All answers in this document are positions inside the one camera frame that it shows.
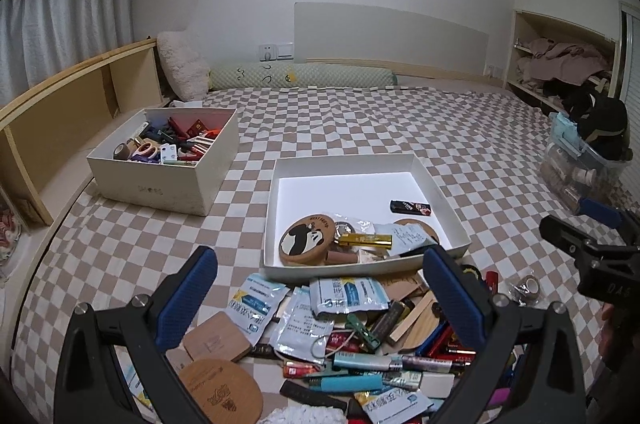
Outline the white mask packet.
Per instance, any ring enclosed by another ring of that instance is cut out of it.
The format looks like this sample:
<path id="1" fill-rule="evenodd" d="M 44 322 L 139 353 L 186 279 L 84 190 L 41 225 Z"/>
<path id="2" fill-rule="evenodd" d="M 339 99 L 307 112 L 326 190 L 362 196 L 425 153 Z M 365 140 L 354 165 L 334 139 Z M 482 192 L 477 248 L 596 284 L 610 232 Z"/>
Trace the white mask packet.
<path id="1" fill-rule="evenodd" d="M 408 225 L 392 223 L 386 230 L 392 237 L 392 247 L 388 251 L 390 257 L 405 255 L 423 246 L 436 244 L 434 237 L 416 223 Z"/>

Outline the gold foil box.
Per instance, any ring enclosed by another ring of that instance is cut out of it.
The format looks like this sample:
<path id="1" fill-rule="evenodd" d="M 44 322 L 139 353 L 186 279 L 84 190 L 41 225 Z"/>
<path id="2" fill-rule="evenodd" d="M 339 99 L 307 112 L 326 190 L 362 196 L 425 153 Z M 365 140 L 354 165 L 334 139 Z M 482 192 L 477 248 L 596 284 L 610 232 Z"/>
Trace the gold foil box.
<path id="1" fill-rule="evenodd" d="M 340 246 L 367 246 L 373 248 L 391 249 L 393 247 L 393 236 L 388 234 L 343 234 L 337 239 Z"/>

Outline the dark red black lighter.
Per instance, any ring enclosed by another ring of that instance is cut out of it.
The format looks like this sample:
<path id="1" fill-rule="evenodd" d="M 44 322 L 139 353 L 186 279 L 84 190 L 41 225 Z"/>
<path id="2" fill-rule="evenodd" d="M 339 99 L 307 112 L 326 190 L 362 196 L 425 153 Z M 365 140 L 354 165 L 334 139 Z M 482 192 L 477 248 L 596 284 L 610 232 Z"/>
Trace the dark red black lighter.
<path id="1" fill-rule="evenodd" d="M 390 201 L 390 211 L 394 214 L 428 217 L 432 214 L 432 207 L 425 203 Z"/>

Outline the panda cork coaster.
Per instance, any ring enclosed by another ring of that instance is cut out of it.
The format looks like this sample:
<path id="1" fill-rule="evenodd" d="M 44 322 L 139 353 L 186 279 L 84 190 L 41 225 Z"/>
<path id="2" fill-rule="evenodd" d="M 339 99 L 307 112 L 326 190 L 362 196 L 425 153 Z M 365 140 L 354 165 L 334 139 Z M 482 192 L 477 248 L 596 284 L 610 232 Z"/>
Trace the panda cork coaster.
<path id="1" fill-rule="evenodd" d="M 281 236 L 279 257 L 288 266 L 317 266 L 335 239 L 335 221 L 324 214 L 303 217 Z"/>

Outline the brown tape roll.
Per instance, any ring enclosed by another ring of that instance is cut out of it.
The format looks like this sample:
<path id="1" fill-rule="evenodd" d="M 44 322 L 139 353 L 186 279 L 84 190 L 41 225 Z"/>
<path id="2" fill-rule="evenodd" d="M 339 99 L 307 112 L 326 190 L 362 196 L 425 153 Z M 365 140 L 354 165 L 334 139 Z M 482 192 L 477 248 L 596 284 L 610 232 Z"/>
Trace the brown tape roll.
<path id="1" fill-rule="evenodd" d="M 349 234 L 373 234 L 373 223 L 367 220 L 356 218 L 334 218 L 335 239 L 339 240 L 342 236 Z"/>

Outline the clear plastic storage bin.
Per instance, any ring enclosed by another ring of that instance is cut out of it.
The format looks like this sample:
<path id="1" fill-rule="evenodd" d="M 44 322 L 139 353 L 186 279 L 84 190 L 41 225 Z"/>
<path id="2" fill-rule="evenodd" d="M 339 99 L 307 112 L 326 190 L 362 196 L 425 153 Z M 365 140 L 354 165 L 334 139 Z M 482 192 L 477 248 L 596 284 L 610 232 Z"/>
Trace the clear plastic storage bin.
<path id="1" fill-rule="evenodd" d="M 610 161 L 580 139 L 577 125 L 564 113 L 551 113 L 550 119 L 549 141 L 539 168 L 542 181 L 574 214 L 583 199 L 607 202 L 632 154 Z"/>

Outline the blue white sachet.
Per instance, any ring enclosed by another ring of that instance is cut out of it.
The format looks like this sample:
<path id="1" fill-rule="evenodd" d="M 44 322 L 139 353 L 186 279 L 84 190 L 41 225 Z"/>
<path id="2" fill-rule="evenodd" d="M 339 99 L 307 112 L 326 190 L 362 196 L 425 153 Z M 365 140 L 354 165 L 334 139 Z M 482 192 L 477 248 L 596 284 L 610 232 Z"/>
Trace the blue white sachet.
<path id="1" fill-rule="evenodd" d="M 247 341 L 255 346 L 290 289 L 258 273 L 250 274 L 230 299 L 224 312 Z"/>

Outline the black bag on bin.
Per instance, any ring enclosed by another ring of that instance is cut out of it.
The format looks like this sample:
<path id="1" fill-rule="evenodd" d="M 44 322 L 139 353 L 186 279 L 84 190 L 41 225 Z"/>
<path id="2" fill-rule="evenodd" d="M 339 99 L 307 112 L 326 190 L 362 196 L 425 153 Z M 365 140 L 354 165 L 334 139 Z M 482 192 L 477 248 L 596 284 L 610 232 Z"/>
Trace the black bag on bin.
<path id="1" fill-rule="evenodd" d="M 579 87 L 564 98 L 563 106 L 576 124 L 580 139 L 602 158 L 612 162 L 631 160 L 628 114 L 622 101 Z"/>

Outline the checkered bed sheet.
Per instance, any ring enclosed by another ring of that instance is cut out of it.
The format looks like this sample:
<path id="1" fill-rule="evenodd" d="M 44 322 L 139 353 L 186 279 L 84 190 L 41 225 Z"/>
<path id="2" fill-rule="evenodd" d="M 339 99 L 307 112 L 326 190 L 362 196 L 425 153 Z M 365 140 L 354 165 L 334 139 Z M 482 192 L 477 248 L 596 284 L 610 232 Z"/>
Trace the checkered bed sheet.
<path id="1" fill-rule="evenodd" d="M 572 259 L 541 240 L 540 219 L 563 205 L 539 174 L 551 123 L 500 93 L 431 88 L 216 92 L 238 118 L 239 145 L 207 216 L 110 201 L 85 189 L 70 207 L 27 291 L 11 381 L 40 423 L 51 421 L 58 359 L 78 303 L 126 305 L 154 291 L 198 245 L 217 279 L 198 313 L 227 306 L 245 278 L 277 272 L 274 244 L 295 220 L 339 213 L 390 219 L 392 199 L 427 202 L 446 248 L 502 280 L 536 277 L 565 303 L 585 380 L 596 377 L 600 306 L 577 291 Z"/>

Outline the green plastic clip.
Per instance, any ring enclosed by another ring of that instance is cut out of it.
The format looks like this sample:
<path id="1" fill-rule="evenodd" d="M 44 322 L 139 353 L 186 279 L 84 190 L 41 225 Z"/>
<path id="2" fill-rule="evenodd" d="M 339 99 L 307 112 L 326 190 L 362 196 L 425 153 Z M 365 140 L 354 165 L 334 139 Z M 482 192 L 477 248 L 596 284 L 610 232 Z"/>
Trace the green plastic clip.
<path id="1" fill-rule="evenodd" d="M 360 339 L 364 349 L 368 352 L 376 352 L 382 345 L 381 336 L 373 326 L 368 326 L 368 321 L 365 313 L 350 313 L 346 315 L 345 326 Z"/>

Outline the white cloth rag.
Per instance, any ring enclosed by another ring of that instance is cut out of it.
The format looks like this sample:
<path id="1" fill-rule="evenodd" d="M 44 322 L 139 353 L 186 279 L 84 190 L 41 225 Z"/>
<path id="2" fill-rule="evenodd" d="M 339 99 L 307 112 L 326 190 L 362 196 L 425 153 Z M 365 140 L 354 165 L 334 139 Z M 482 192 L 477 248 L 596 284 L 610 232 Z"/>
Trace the white cloth rag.
<path id="1" fill-rule="evenodd" d="M 346 424 L 341 410 L 326 407 L 296 406 L 273 410 L 262 423 L 269 424 Z"/>

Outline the wooden closet shelf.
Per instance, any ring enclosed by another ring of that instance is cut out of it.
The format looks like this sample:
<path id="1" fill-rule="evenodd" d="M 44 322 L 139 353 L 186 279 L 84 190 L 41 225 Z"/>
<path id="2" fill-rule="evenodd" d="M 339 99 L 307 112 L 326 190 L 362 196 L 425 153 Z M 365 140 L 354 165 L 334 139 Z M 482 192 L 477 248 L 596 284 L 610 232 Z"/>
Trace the wooden closet shelf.
<path id="1" fill-rule="evenodd" d="M 614 39 L 557 17 L 517 10 L 503 87 L 546 113 L 564 112 L 586 93 L 619 95 L 619 61 Z"/>

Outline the beige shoe box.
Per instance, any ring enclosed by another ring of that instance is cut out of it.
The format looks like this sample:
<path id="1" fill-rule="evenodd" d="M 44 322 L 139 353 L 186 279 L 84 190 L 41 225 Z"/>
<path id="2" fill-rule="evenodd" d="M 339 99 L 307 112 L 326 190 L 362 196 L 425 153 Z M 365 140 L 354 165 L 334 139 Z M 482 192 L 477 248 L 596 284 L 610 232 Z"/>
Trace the beige shoe box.
<path id="1" fill-rule="evenodd" d="M 193 156 L 160 129 L 198 127 Z M 116 128 L 87 157 L 100 193 L 114 201 L 205 216 L 239 148 L 239 113 L 233 109 L 144 109 Z"/>

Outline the white shallow tray box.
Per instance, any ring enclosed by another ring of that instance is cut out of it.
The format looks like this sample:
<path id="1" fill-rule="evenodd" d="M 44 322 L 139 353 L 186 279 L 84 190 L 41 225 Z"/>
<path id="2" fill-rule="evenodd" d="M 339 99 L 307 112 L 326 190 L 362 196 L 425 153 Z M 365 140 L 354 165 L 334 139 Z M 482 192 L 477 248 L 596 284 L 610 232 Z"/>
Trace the white shallow tray box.
<path id="1" fill-rule="evenodd" d="M 273 168 L 260 271 L 273 281 L 304 283 L 313 277 L 374 277 L 420 269 L 420 256 L 335 266 L 288 266 L 279 257 L 281 236 L 297 220 L 326 214 L 391 223 L 402 217 L 390 211 L 390 201 L 430 204 L 432 214 L 423 220 L 451 257 L 462 257 L 470 247 L 459 216 L 416 155 L 281 158 Z"/>

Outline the doll in display case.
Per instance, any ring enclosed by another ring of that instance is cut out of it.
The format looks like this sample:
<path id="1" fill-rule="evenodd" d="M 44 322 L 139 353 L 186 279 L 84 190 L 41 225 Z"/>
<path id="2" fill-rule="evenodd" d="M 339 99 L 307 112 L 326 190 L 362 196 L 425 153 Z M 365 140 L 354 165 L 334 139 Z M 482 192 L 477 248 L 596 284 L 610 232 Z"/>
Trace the doll in display case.
<path id="1" fill-rule="evenodd" d="M 1 191 L 0 201 L 0 263 L 6 266 L 17 250 L 24 225 L 5 191 Z"/>

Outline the wooden bedside shelf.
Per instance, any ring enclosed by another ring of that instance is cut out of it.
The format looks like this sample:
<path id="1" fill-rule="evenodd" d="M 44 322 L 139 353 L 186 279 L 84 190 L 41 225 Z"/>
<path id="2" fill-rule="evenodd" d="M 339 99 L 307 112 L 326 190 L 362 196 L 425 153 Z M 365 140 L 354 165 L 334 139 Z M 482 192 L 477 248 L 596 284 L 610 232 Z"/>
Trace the wooden bedside shelf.
<path id="1" fill-rule="evenodd" d="M 152 39 L 121 46 L 44 80 L 1 110 L 1 220 L 11 255 L 1 267 L 6 312 L 21 303 L 32 267 L 91 179 L 87 155 L 148 106 L 162 104 Z"/>

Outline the fluffy white pillow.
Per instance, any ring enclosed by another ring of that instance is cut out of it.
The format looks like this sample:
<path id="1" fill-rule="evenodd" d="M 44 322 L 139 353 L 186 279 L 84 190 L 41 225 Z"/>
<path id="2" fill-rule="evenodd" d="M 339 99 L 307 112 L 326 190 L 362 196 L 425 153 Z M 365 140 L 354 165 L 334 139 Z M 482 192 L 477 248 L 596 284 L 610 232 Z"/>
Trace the fluffy white pillow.
<path id="1" fill-rule="evenodd" d="M 210 67 L 191 48 L 186 32 L 159 32 L 156 46 L 160 66 L 178 99 L 189 102 L 205 98 Z"/>

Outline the green long bolster pillow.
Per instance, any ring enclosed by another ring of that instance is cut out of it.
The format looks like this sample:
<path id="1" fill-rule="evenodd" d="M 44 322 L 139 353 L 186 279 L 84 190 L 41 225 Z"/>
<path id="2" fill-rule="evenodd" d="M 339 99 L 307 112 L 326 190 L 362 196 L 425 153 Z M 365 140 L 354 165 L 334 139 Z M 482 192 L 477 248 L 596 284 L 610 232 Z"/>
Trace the green long bolster pillow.
<path id="1" fill-rule="evenodd" d="M 241 88 L 376 88 L 396 86 L 388 68 L 328 63 L 236 63 L 213 67 L 208 90 Z"/>

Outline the grey curtain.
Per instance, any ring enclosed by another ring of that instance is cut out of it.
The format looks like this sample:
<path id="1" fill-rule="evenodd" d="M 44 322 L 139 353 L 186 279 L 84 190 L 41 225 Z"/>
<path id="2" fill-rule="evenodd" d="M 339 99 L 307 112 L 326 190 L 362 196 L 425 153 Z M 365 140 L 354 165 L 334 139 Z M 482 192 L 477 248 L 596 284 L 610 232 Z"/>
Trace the grey curtain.
<path id="1" fill-rule="evenodd" d="M 1 104 L 133 41 L 132 0 L 1 0 Z"/>

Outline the wall socket panel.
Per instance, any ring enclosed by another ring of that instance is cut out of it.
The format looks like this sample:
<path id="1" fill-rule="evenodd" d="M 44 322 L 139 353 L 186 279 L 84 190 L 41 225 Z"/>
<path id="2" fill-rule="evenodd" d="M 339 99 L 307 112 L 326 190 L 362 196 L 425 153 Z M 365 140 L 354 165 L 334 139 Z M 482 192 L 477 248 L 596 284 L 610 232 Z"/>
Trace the wall socket panel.
<path id="1" fill-rule="evenodd" d="M 258 46 L 258 58 L 261 62 L 293 60 L 294 43 L 261 44 Z"/>

